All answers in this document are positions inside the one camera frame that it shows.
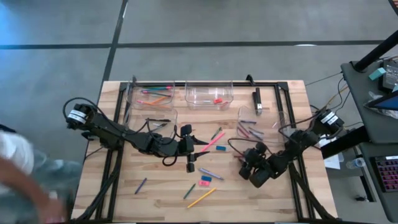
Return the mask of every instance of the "wooden table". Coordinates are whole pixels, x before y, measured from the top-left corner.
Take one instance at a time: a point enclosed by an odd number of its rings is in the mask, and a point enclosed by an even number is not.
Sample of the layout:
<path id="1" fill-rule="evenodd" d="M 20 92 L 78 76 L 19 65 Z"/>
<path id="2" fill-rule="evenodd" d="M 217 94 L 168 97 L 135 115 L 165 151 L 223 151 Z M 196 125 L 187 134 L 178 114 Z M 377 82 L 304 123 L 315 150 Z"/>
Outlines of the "wooden table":
<path id="1" fill-rule="evenodd" d="M 311 116 L 304 82 L 287 81 L 296 121 Z M 120 82 L 105 82 L 101 90 L 98 106 L 109 118 L 113 117 Z M 227 147 L 227 152 L 210 147 L 211 153 L 198 158 L 196 169 L 203 167 L 225 178 L 213 179 L 211 187 L 196 186 L 186 200 L 183 196 L 192 184 L 197 183 L 201 172 L 186 173 L 186 158 L 181 157 L 171 167 L 165 167 L 161 158 L 140 154 L 130 144 L 124 145 L 124 155 L 120 173 L 118 196 L 116 197 L 114 222 L 294 222 L 297 221 L 290 184 L 289 172 L 278 179 L 269 179 L 260 189 L 250 181 L 239 176 L 240 163 L 233 157 L 227 139 L 236 137 L 238 110 L 242 106 L 253 109 L 251 92 L 253 87 L 234 87 L 234 101 L 226 111 L 202 111 L 187 108 L 184 87 L 176 87 L 174 106 L 178 111 L 178 130 L 185 124 L 192 124 L 198 139 L 209 141 L 215 131 L 222 127 L 226 133 L 217 145 Z M 273 88 L 261 87 L 263 114 L 277 113 Z M 308 123 L 298 125 L 306 128 Z M 273 152 L 283 150 L 282 144 L 267 143 Z M 253 146 L 245 142 L 235 142 L 240 150 Z M 99 148 L 99 142 L 91 142 L 87 153 Z M 203 146 L 195 146 L 199 151 Z M 103 175 L 106 150 L 90 156 L 84 163 L 72 218 L 82 214 L 98 193 Z M 326 169 L 321 152 L 315 148 L 307 149 L 303 158 L 311 191 L 326 210 L 336 215 L 335 203 L 331 194 Z M 141 191 L 134 195 L 137 186 L 147 177 Z M 212 187 L 217 187 L 206 199 L 187 209 Z M 304 214 L 306 206 L 303 193 L 300 194 Z M 105 199 L 104 211 L 108 204 Z"/>

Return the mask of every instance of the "clear plastic bin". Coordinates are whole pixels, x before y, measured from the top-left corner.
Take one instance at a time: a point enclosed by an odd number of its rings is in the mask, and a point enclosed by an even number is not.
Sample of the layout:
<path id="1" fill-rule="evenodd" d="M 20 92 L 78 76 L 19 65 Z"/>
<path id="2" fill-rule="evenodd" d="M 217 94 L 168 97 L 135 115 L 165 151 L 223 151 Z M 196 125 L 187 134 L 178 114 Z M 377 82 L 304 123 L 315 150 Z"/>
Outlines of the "clear plastic bin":
<path id="1" fill-rule="evenodd" d="M 172 137 L 174 135 L 174 125 L 177 124 L 177 111 L 175 109 L 157 111 L 157 110 L 131 110 L 128 126 L 133 131 L 158 133 L 163 137 Z M 145 125 L 149 119 L 149 129 Z"/>
<path id="2" fill-rule="evenodd" d="M 185 101 L 191 110 L 227 110 L 234 100 L 233 82 L 185 82 Z"/>
<path id="3" fill-rule="evenodd" d="M 287 138 L 284 138 L 278 132 L 278 129 L 287 124 L 286 120 L 287 114 L 284 112 L 263 111 L 260 116 L 257 116 L 254 109 L 242 106 L 238 111 L 236 133 L 241 138 L 263 141 L 265 143 L 284 143 Z M 286 127 L 281 131 L 289 136 L 289 129 L 289 127 Z"/>
<path id="4" fill-rule="evenodd" d="M 136 83 L 132 96 L 127 100 L 137 110 L 172 110 L 174 89 L 174 82 L 162 82 L 156 86 Z"/>

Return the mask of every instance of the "cable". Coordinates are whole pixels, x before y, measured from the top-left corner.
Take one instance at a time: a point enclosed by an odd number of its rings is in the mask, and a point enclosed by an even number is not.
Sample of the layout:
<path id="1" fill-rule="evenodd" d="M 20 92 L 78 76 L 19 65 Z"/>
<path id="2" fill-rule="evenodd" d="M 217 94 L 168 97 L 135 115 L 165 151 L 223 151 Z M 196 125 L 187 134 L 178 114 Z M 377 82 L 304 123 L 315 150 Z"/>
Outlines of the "cable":
<path id="1" fill-rule="evenodd" d="M 63 107 L 62 107 L 62 114 L 63 114 L 63 117 L 64 117 L 65 119 L 68 118 L 68 117 L 67 117 L 67 114 L 66 114 L 66 112 L 65 112 L 65 110 L 66 110 L 66 108 L 67 108 L 67 105 L 68 105 L 71 101 L 73 101 L 73 100 L 85 100 L 85 101 L 89 102 L 92 106 L 95 107 L 95 109 L 97 109 L 97 110 L 101 113 L 101 115 L 105 118 L 105 120 L 106 120 L 112 127 L 114 127 L 116 130 L 118 130 L 118 131 L 124 133 L 124 130 L 121 131 L 118 127 L 116 127 L 116 126 L 111 122 L 111 120 L 105 115 L 104 111 L 102 111 L 101 108 L 99 108 L 97 105 L 95 105 L 95 103 L 93 103 L 91 100 L 89 100 L 89 99 L 87 99 L 87 98 L 84 98 L 84 97 L 74 97 L 74 98 L 72 98 L 72 99 L 69 99 L 68 101 L 66 101 L 66 102 L 63 104 Z"/>
<path id="2" fill-rule="evenodd" d="M 351 94 L 351 91 L 348 92 L 346 98 L 344 99 L 343 105 L 342 105 L 340 108 L 338 108 L 338 109 L 336 110 L 335 114 L 337 114 L 337 111 L 339 111 L 340 109 L 342 109 L 342 108 L 344 107 L 344 105 L 346 104 L 346 101 L 347 101 L 347 99 L 348 99 L 349 94 Z"/>
<path id="3" fill-rule="evenodd" d="M 329 136 L 322 137 L 322 138 L 319 139 L 319 141 L 321 141 L 322 139 L 333 139 L 333 138 L 336 137 L 342 130 L 343 130 L 343 128 L 339 128 L 339 129 L 337 130 L 337 132 L 335 132 L 334 134 L 329 135 Z"/>
<path id="4" fill-rule="evenodd" d="M 162 141 L 159 141 L 159 140 L 154 136 L 154 134 L 152 133 L 152 131 L 150 130 L 148 118 L 147 118 L 146 125 L 147 125 L 148 131 L 149 131 L 148 133 L 150 134 L 150 136 L 154 139 L 155 142 L 157 142 L 157 143 L 159 143 L 159 144 L 162 144 L 162 145 L 170 144 L 171 142 L 174 141 L 175 136 L 177 135 L 177 133 L 174 132 L 173 138 L 171 138 L 170 141 L 168 141 L 168 142 L 162 142 Z"/>
<path id="5" fill-rule="evenodd" d="M 167 157 L 163 158 L 163 160 L 162 160 L 163 166 L 172 166 L 172 165 L 174 165 L 175 162 L 177 161 L 177 155 L 176 155 L 176 156 L 174 156 L 173 162 L 171 162 L 170 164 L 165 163 L 164 161 L 165 161 L 167 158 L 169 158 L 169 157 L 171 157 L 171 156 L 167 156 Z"/>
<path id="6" fill-rule="evenodd" d="M 243 156 L 243 157 L 244 157 L 244 154 L 243 154 L 242 152 L 240 152 L 239 150 L 237 150 L 237 149 L 231 144 L 230 140 L 243 140 L 243 141 L 249 141 L 249 142 L 256 142 L 256 143 L 262 143 L 262 144 L 264 144 L 262 141 L 257 141 L 257 140 L 252 140 L 252 139 L 243 139 L 243 138 L 230 138 L 230 139 L 228 139 L 228 140 L 227 140 L 228 145 L 231 146 L 231 148 L 233 148 L 237 153 L 239 153 L 239 154 L 240 154 L 241 156 Z M 267 146 L 266 144 L 264 144 L 264 145 L 266 146 L 267 151 L 268 151 L 271 155 L 273 155 L 273 156 L 278 156 L 277 154 L 271 152 L 271 150 L 268 148 L 268 146 Z"/>
<path id="7" fill-rule="evenodd" d="M 362 124 L 363 124 L 363 122 L 362 122 L 362 121 L 360 121 L 360 122 L 357 122 L 357 123 L 353 123 L 353 124 L 350 124 L 350 125 L 344 126 L 344 128 L 348 128 L 348 127 L 354 126 L 355 124 L 360 124 L 360 123 L 362 123 Z"/>
<path id="8" fill-rule="evenodd" d="M 103 148 L 104 148 L 104 147 L 101 147 L 101 148 L 99 148 L 99 149 L 96 149 L 94 152 L 91 152 L 90 154 L 88 154 L 88 155 L 85 157 L 85 160 L 86 160 L 89 156 L 91 156 L 92 154 L 98 152 L 99 150 L 101 150 L 101 149 L 103 149 Z"/>
<path id="9" fill-rule="evenodd" d="M 339 107 L 343 103 L 343 97 L 341 96 L 341 90 L 340 90 L 340 83 L 343 81 L 344 78 L 341 78 L 341 80 L 337 83 L 337 91 L 338 91 L 338 96 L 340 97 L 340 103 L 337 106 L 334 106 L 330 108 L 331 110 Z"/>
<path id="10" fill-rule="evenodd" d="M 343 73 L 343 72 L 339 72 L 339 73 L 336 73 L 336 74 L 334 74 L 334 75 L 330 75 L 330 76 L 328 76 L 328 77 L 326 77 L 326 78 L 322 78 L 322 79 L 319 79 L 319 80 L 317 80 L 317 81 L 310 82 L 310 83 L 308 83 L 308 84 L 305 84 L 305 86 L 309 86 L 309 85 L 312 85 L 312 84 L 314 84 L 314 83 L 317 83 L 317 82 L 326 80 L 326 79 L 328 79 L 328 78 L 335 77 L 336 75 L 339 75 L 339 74 L 341 74 L 341 73 Z"/>

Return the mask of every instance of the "blue eraser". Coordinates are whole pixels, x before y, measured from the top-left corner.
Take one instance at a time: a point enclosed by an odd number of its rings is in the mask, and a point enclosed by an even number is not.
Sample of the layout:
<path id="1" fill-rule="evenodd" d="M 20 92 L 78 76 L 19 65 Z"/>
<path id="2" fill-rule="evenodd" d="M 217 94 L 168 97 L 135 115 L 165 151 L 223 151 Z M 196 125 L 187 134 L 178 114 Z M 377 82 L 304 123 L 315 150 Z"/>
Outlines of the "blue eraser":
<path id="1" fill-rule="evenodd" d="M 226 150 L 226 147 L 225 147 L 225 146 L 216 146 L 216 150 L 225 151 L 225 150 Z"/>
<path id="2" fill-rule="evenodd" d="M 372 72 L 372 74 L 369 75 L 369 78 L 373 81 L 384 74 L 386 74 L 386 70 L 384 68 L 378 68 L 376 69 L 376 71 Z"/>
<path id="3" fill-rule="evenodd" d="M 202 176 L 201 179 L 211 182 L 211 177 L 208 177 L 208 176 Z"/>

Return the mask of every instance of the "concrete floor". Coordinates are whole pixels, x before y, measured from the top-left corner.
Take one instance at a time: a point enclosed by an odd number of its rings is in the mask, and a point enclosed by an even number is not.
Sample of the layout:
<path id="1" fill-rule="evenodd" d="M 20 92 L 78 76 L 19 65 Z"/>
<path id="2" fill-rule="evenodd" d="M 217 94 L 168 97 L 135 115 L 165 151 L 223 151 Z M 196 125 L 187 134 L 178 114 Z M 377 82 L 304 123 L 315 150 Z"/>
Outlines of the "concrete floor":
<path id="1" fill-rule="evenodd" d="M 111 44 L 121 5 L 122 0 L 0 0 L 0 45 Z M 129 0 L 119 43 L 382 40 L 398 29 L 397 21 L 387 0 Z M 139 80 L 242 80 L 251 74 L 309 83 L 374 47 L 117 49 L 109 79 L 135 74 Z M 0 50 L 0 123 L 54 158 L 82 162 L 86 141 L 66 129 L 62 105 L 74 96 L 98 100 L 108 55 L 109 49 Z M 323 106 L 340 78 L 309 85 L 311 104 Z M 347 124 L 360 121 L 351 97 L 339 114 Z M 359 178 L 330 183 L 339 217 L 389 223 L 380 203 L 353 200 L 363 194 Z"/>

